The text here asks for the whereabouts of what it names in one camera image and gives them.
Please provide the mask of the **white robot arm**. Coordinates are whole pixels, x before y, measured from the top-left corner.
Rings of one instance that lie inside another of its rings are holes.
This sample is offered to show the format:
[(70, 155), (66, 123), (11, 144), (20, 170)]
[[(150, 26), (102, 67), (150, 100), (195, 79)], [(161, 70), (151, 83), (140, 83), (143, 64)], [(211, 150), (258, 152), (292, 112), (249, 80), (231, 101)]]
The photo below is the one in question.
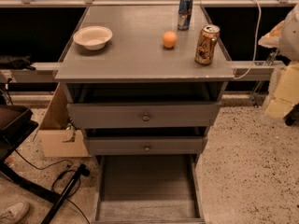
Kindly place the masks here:
[(276, 48), (284, 67), (271, 77), (266, 116), (283, 119), (299, 104), (299, 5), (296, 5), (258, 44)]

